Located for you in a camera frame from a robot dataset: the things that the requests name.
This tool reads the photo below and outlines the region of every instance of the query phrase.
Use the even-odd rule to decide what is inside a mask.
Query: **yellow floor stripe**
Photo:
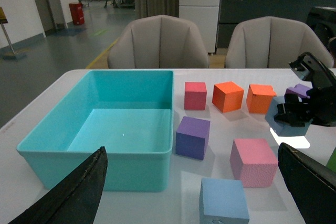
[[[104,54],[106,54],[106,52],[108,50],[111,49],[111,47],[114,46],[115,43],[117,43],[117,41],[118,41],[118,39],[116,39],[111,45],[109,45],[109,47],[107,49],[105,49],[100,55],[98,55],[97,58],[93,60],[93,62],[91,62],[90,64],[88,64],[85,69],[90,69],[93,66],[93,64],[95,64]]]

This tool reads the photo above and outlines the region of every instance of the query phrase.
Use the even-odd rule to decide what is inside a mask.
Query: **floor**
[[[26,48],[20,60],[0,60],[0,127],[65,72],[84,69],[104,52],[135,19],[131,8],[104,8],[103,1],[84,7],[86,28],[76,36],[48,36]]]

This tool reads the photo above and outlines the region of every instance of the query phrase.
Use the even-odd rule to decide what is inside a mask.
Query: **white table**
[[[0,129],[0,223],[8,223],[47,192],[15,148],[87,71],[66,73]],[[278,95],[283,95],[287,87],[297,83],[310,85],[300,81],[290,69],[181,69],[174,70],[174,73],[174,132],[185,115],[210,120],[211,131],[205,160],[177,156],[173,149],[169,186],[165,191],[104,191],[95,223],[198,223],[201,178],[234,179],[229,164],[234,138],[263,137],[277,152],[278,145],[271,136],[264,116],[249,114],[247,111],[245,100],[249,84],[270,84]],[[208,93],[205,111],[184,110],[185,81],[206,82]],[[245,92],[240,110],[222,114],[212,104],[212,93],[214,84],[226,81],[235,82]],[[325,165],[336,146],[335,134],[334,127],[312,125],[306,135],[311,147],[302,151]],[[250,224],[304,224],[279,170],[271,187],[245,188],[244,191]]]

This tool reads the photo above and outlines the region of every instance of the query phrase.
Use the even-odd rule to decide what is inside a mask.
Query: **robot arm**
[[[336,77],[313,54],[305,52],[289,64],[303,81],[310,81],[309,98],[300,100],[295,94],[286,94],[285,103],[278,104],[274,120],[293,127],[304,127],[311,122],[321,126],[336,126]]]

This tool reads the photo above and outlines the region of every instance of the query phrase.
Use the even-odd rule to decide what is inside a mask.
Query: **teal plastic bin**
[[[173,79],[168,70],[89,71],[17,151],[48,189],[105,146],[104,190],[162,191],[172,152]]]

